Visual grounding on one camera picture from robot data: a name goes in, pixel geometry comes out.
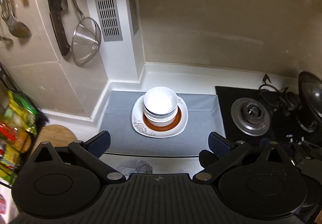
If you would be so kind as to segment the brown round plate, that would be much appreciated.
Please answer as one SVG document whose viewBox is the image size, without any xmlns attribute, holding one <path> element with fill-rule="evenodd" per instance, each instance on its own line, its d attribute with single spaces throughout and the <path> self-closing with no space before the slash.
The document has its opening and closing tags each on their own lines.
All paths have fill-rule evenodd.
<svg viewBox="0 0 322 224">
<path fill-rule="evenodd" d="M 165 132 L 175 128 L 180 123 L 182 118 L 182 113 L 181 113 L 181 109 L 178 108 L 177 114 L 173 119 L 167 122 L 161 122 L 161 123 L 152 122 L 147 118 L 147 116 L 144 113 L 142 116 L 143 116 L 143 121 L 150 129 L 155 130 L 157 132 Z"/>
</svg>

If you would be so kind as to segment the large white floral plate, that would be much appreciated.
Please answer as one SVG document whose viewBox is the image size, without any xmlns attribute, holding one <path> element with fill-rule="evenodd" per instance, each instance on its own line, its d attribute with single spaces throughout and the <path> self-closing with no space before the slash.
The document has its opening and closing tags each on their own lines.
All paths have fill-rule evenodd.
<svg viewBox="0 0 322 224">
<path fill-rule="evenodd" d="M 188 109 L 185 101 L 178 98 L 177 113 L 171 120 L 154 122 L 143 111 L 143 96 L 134 104 L 132 109 L 132 126 L 134 130 L 146 137 L 168 138 L 181 134 L 188 123 Z"/>
</svg>

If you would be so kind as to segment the hanging kitchen cleaver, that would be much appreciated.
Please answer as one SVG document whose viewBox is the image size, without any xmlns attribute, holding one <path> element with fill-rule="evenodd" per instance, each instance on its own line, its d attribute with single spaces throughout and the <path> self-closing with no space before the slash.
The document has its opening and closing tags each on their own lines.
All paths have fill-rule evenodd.
<svg viewBox="0 0 322 224">
<path fill-rule="evenodd" d="M 69 53 L 70 44 L 67 41 L 62 14 L 68 9 L 67 0 L 47 0 L 49 16 L 61 55 L 65 57 Z"/>
</svg>

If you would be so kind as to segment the wooden cutting board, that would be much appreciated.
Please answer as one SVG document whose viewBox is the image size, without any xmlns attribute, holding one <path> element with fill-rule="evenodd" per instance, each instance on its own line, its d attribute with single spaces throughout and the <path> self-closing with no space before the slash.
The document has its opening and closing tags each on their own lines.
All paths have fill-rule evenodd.
<svg viewBox="0 0 322 224">
<path fill-rule="evenodd" d="M 76 140 L 74 133 L 65 126 L 47 125 L 41 129 L 32 151 L 43 141 L 49 141 L 54 147 L 63 147 Z"/>
</svg>

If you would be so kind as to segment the grey cloth mat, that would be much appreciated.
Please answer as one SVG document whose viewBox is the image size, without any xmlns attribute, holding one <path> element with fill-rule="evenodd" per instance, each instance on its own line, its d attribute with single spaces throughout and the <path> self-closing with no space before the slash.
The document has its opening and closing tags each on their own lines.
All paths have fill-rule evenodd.
<svg viewBox="0 0 322 224">
<path fill-rule="evenodd" d="M 113 91 L 100 130 L 111 136 L 108 152 L 143 156 L 197 156 L 208 149 L 208 136 L 225 136 L 216 95 L 178 94 L 166 104 L 174 111 L 154 115 L 142 92 Z"/>
</svg>

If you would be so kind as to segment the black gas stove top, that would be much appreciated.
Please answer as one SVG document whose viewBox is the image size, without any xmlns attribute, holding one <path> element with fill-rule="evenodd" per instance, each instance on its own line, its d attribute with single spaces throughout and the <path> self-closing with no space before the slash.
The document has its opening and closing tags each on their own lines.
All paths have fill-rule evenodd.
<svg viewBox="0 0 322 224">
<path fill-rule="evenodd" d="M 321 124 L 298 94 L 261 85 L 258 89 L 216 86 L 225 137 L 252 147 L 278 142 L 296 161 L 321 160 Z"/>
</svg>

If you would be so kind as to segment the black white patterned cloth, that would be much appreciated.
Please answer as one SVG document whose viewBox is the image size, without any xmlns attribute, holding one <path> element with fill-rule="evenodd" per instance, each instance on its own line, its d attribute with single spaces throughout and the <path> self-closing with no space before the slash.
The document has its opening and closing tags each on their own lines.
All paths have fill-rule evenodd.
<svg viewBox="0 0 322 224">
<path fill-rule="evenodd" d="M 152 174 L 153 167 L 144 160 L 126 160 L 121 162 L 117 171 L 129 177 L 131 174 Z"/>
</svg>

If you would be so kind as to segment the blue white patterned bowl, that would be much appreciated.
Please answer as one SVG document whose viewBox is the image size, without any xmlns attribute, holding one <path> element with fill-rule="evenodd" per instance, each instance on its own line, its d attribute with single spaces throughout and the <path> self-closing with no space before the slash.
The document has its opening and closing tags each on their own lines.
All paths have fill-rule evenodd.
<svg viewBox="0 0 322 224">
<path fill-rule="evenodd" d="M 178 109 L 175 109 L 172 113 L 168 115 L 154 115 L 150 113 L 149 111 L 144 111 L 144 115 L 147 118 L 147 120 L 150 122 L 150 124 L 154 126 L 167 126 L 170 125 L 177 115 Z"/>
</svg>

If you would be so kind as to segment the black pan support grate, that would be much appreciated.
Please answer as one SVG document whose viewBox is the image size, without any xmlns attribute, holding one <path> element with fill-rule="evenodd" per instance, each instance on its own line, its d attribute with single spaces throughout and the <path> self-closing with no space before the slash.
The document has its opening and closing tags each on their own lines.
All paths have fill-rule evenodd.
<svg viewBox="0 0 322 224">
<path fill-rule="evenodd" d="M 258 90 L 263 102 L 273 111 L 282 110 L 289 114 L 300 107 L 298 94 L 289 91 L 289 87 L 277 89 L 271 84 L 270 77 L 267 74 L 264 75 L 262 85 Z"/>
</svg>

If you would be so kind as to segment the colourful snack packets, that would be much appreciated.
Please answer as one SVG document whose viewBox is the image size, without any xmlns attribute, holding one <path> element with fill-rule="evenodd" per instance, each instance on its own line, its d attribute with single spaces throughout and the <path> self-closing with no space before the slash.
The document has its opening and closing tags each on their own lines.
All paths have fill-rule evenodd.
<svg viewBox="0 0 322 224">
<path fill-rule="evenodd" d="M 8 106 L 1 115 L 1 179 L 12 185 L 21 165 L 21 157 L 32 147 L 38 131 L 37 108 L 20 91 L 7 90 Z"/>
</svg>

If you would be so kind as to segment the cream white bowl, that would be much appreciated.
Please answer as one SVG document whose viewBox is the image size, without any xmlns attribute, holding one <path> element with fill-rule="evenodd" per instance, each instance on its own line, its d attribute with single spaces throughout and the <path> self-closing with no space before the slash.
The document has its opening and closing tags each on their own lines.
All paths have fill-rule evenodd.
<svg viewBox="0 0 322 224">
<path fill-rule="evenodd" d="M 168 87 L 153 87 L 145 93 L 143 104 L 155 115 L 167 115 L 177 107 L 177 94 Z"/>
</svg>

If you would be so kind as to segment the black wok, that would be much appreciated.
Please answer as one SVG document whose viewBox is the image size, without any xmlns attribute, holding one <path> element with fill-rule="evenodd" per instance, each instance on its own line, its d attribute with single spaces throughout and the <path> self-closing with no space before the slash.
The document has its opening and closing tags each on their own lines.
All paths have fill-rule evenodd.
<svg viewBox="0 0 322 224">
<path fill-rule="evenodd" d="M 301 101 L 300 125 L 309 133 L 321 125 L 321 79 L 309 72 L 298 75 L 298 93 Z"/>
</svg>

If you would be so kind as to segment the metal mesh strainer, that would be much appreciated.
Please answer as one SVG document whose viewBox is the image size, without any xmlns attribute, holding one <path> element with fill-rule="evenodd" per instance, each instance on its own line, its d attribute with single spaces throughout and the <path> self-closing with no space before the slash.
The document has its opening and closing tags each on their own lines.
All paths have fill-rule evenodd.
<svg viewBox="0 0 322 224">
<path fill-rule="evenodd" d="M 76 0 L 72 1 L 80 16 L 80 21 L 73 32 L 71 53 L 75 64 L 82 66 L 89 62 L 96 53 L 99 52 L 101 45 L 101 29 L 93 18 L 83 14 Z"/>
</svg>

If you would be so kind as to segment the white ventilation grille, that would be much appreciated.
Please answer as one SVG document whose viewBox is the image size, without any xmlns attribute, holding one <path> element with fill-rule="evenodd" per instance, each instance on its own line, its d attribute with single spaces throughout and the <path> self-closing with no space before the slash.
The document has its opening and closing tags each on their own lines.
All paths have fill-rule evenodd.
<svg viewBox="0 0 322 224">
<path fill-rule="evenodd" d="M 105 42 L 122 41 L 116 0 L 95 0 L 97 15 Z"/>
</svg>

